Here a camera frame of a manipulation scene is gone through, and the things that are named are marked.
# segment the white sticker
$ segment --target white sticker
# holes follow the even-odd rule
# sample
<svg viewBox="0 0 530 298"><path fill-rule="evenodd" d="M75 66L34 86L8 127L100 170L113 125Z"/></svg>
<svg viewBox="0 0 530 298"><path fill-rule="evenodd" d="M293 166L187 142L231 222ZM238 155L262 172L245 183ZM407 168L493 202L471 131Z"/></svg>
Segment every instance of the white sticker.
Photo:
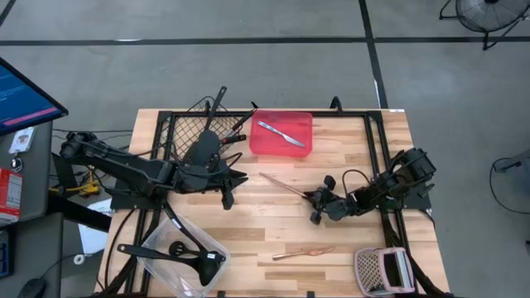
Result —
<svg viewBox="0 0 530 298"><path fill-rule="evenodd" d="M173 222L173 224L176 226L176 228L178 229L181 229L182 227L179 225L179 223L176 222L175 219L171 219L171 221Z"/></svg>
<svg viewBox="0 0 530 298"><path fill-rule="evenodd" d="M9 175L9 182L7 184L6 207L19 209L21 194L22 178L16 175Z"/></svg>

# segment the white paper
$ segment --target white paper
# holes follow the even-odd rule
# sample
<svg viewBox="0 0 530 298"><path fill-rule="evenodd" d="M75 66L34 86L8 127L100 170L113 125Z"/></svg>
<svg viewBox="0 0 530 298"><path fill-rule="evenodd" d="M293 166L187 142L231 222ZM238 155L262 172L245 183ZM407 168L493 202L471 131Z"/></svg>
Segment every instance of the white paper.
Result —
<svg viewBox="0 0 530 298"><path fill-rule="evenodd" d="M9 153L14 154L16 152L26 152L30 150L31 140L33 138L34 127L28 127L19 130L13 138L13 143L9 148Z"/></svg>
<svg viewBox="0 0 530 298"><path fill-rule="evenodd" d="M90 204L88 208L110 216L112 211L110 209L110 200L111 199L106 199L101 202ZM83 224L78 224L78 226L84 254L92 254L105 249L107 233L89 228Z"/></svg>

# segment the butter knife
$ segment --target butter knife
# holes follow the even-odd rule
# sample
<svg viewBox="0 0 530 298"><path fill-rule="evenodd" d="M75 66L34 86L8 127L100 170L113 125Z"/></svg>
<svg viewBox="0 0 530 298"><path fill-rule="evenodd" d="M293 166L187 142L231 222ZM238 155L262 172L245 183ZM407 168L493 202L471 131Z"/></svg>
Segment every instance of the butter knife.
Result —
<svg viewBox="0 0 530 298"><path fill-rule="evenodd" d="M292 137L289 137L287 134L283 133L283 132L280 132L279 130L277 130L276 128L264 123L263 121L258 121L258 125L261 126L261 127L265 127L266 129L270 130L271 132L275 132L277 134L279 134L280 136L282 136L286 141L290 142L291 144L293 145L296 145L296 146L299 146L299 147L305 147L306 145L300 143L299 141L293 139Z"/></svg>

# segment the red plastic container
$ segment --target red plastic container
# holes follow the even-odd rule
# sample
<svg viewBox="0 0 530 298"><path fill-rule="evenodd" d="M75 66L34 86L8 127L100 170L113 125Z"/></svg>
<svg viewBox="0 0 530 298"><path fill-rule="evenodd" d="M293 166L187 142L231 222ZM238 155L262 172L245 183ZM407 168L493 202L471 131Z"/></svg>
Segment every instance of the red plastic container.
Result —
<svg viewBox="0 0 530 298"><path fill-rule="evenodd" d="M262 121L304 144L299 147L281 135L258 125ZM254 154L306 157L313 150L313 115L300 112L258 110L252 116L250 151Z"/></svg>

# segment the electric fan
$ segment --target electric fan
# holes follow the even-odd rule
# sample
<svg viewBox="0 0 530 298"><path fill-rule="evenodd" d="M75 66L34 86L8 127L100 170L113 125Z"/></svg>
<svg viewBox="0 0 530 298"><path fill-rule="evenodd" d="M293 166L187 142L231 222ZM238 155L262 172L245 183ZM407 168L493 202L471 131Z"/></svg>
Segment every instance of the electric fan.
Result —
<svg viewBox="0 0 530 298"><path fill-rule="evenodd" d="M440 19L457 18L471 31L484 33L483 50L501 41L520 21L527 17L530 0L455 0L456 16L444 16L448 0L440 10ZM506 31L496 41L488 44L489 33L504 28Z"/></svg>

